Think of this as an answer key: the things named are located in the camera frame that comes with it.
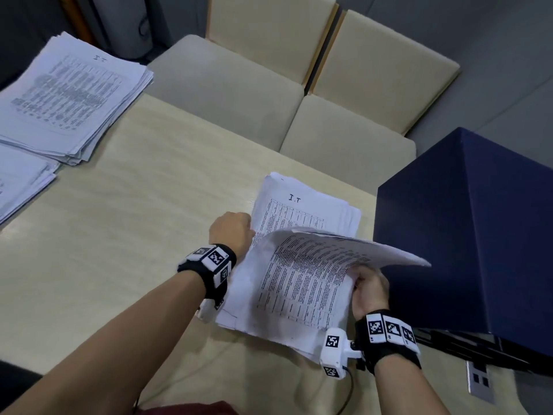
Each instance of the dark blue box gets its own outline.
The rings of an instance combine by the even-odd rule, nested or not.
[[[378,188],[373,239],[432,264],[383,271],[414,327],[553,356],[552,238],[553,170],[463,128]]]

